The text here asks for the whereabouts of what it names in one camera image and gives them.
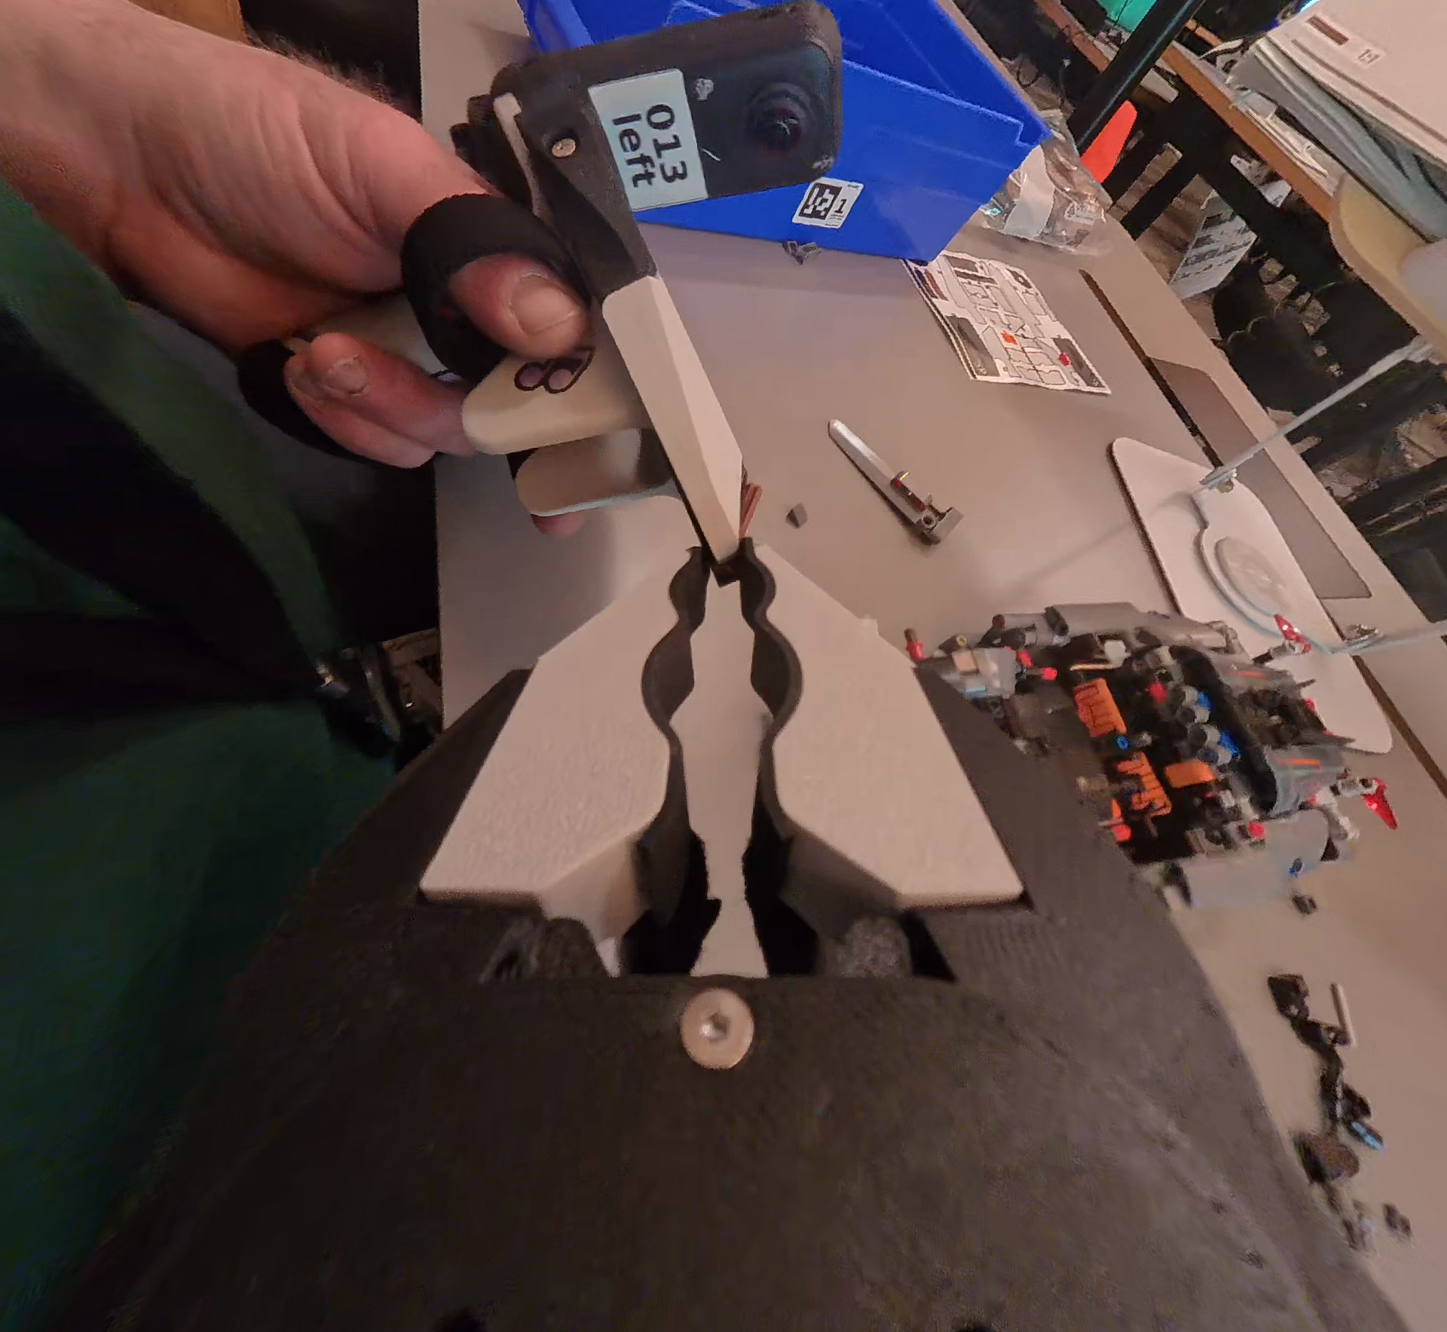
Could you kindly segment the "clear bag with lego parts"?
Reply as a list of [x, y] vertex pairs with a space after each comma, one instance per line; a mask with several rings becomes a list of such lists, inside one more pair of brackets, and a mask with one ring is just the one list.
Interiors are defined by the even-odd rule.
[[1047, 138], [979, 209], [984, 224], [1004, 236], [1060, 253], [1094, 252], [1111, 201], [1082, 163], [1076, 143], [1053, 118]]

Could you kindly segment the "person's left hand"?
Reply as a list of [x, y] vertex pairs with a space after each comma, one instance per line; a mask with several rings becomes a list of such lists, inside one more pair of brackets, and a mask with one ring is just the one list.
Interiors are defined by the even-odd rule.
[[[315, 65], [224, 40], [129, 0], [2, 0], [3, 180], [134, 296], [226, 350], [299, 335], [401, 283], [439, 201], [500, 197], [450, 147]], [[506, 352], [551, 359], [589, 316], [526, 256], [467, 263], [450, 292]], [[457, 390], [378, 345], [318, 333], [284, 372], [324, 436], [388, 470], [305, 470], [289, 488], [330, 522], [321, 484], [354, 480], [336, 523], [420, 548], [433, 488], [388, 487], [470, 454]]]

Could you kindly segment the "lego sticker sheet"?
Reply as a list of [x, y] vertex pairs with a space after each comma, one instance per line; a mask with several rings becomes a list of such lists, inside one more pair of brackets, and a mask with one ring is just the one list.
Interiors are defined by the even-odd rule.
[[901, 267], [973, 382], [1109, 396], [1106, 381], [1024, 270], [961, 252], [931, 263], [904, 259]]

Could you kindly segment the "black lego slope piece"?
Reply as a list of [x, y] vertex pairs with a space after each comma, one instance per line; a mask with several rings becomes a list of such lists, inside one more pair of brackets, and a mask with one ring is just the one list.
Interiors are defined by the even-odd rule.
[[1294, 1148], [1307, 1179], [1324, 1189], [1347, 1183], [1363, 1169], [1361, 1157], [1353, 1146], [1332, 1131], [1297, 1134]]

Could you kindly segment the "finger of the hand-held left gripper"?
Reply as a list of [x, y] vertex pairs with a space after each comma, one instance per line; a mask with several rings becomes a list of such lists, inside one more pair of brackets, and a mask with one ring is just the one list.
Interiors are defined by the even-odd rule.
[[715, 563], [744, 531], [743, 453], [666, 284], [646, 275], [602, 302], [602, 319]]

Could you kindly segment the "orange traffic cone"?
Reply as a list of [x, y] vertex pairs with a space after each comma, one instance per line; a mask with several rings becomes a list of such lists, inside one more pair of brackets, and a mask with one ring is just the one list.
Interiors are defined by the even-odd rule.
[[1123, 101], [1086, 147], [1080, 147], [1079, 158], [1085, 170], [1102, 187], [1120, 163], [1137, 126], [1137, 109], [1132, 101]]

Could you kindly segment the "lego instruction booklet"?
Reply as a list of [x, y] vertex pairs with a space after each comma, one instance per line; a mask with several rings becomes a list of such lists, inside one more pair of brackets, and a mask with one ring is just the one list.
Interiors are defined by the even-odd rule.
[[1445, 236], [1445, 0], [1321, 0], [1229, 75], [1427, 241]]

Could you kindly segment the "silver book stand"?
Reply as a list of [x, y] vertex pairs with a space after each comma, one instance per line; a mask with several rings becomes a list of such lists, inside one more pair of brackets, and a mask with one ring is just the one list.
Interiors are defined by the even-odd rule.
[[1444, 246], [1350, 180], [1329, 226], [1344, 263], [1413, 329], [1407, 344], [1274, 431], [1235, 379], [1203, 373], [1217, 467], [1129, 438], [1109, 456], [1182, 614], [1225, 623], [1249, 655], [1312, 683], [1327, 726], [1356, 749], [1384, 754], [1401, 737], [1442, 772], [1444, 617], [1415, 606], [1289, 436], [1401, 365], [1444, 364], [1444, 298], [1415, 295], [1410, 279], [1444, 283]]

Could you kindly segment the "grey black lego spaceship model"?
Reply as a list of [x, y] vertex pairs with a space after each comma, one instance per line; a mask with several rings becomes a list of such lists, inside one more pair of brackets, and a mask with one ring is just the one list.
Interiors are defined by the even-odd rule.
[[902, 645], [1028, 758], [1071, 780], [1129, 861], [1177, 907], [1310, 895], [1350, 860], [1352, 812], [1399, 823], [1349, 763], [1309, 681], [1249, 655], [1225, 623], [1129, 603], [999, 614], [977, 637]]

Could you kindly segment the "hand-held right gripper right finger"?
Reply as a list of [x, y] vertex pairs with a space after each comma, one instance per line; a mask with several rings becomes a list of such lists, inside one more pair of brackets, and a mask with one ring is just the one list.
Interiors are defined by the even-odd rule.
[[769, 714], [744, 852], [766, 965], [815, 968], [859, 921], [1022, 904], [907, 657], [773, 550], [743, 543], [737, 582]]

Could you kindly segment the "grey lego wing piece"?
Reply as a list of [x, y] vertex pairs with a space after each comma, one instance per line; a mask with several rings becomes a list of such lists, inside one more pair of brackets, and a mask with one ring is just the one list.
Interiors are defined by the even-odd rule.
[[832, 419], [827, 434], [855, 470], [870, 484], [878, 496], [908, 527], [910, 533], [928, 546], [941, 545], [958, 527], [958, 510], [938, 505], [930, 496], [899, 491], [893, 484], [895, 471], [844, 422]]

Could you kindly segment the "blue plastic parts bin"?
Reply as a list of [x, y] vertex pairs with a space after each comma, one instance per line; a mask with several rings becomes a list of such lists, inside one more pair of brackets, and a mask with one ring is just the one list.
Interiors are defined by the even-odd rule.
[[[583, 48], [787, 0], [516, 0], [543, 51]], [[816, 178], [862, 183], [842, 229], [792, 223], [807, 184], [687, 200], [669, 158], [712, 164], [683, 123], [683, 71], [661, 97], [611, 88], [595, 111], [638, 220], [928, 263], [1047, 138], [1039, 114], [935, 0], [815, 0], [842, 35], [842, 140]]]

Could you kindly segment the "black lego connector piece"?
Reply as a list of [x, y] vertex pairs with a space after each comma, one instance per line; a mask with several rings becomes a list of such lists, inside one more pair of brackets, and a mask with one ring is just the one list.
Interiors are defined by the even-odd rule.
[[1295, 1033], [1320, 1062], [1318, 1094], [1329, 1128], [1369, 1150], [1383, 1151], [1384, 1137], [1373, 1125], [1372, 1104], [1346, 1079], [1344, 1033], [1310, 1016], [1295, 1024]]

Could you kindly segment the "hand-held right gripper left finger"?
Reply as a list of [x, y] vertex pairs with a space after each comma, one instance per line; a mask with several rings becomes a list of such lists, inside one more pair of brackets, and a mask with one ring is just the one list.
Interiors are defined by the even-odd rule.
[[632, 973], [689, 973], [718, 918], [674, 720], [712, 562], [691, 550], [545, 654], [420, 895], [574, 921]]

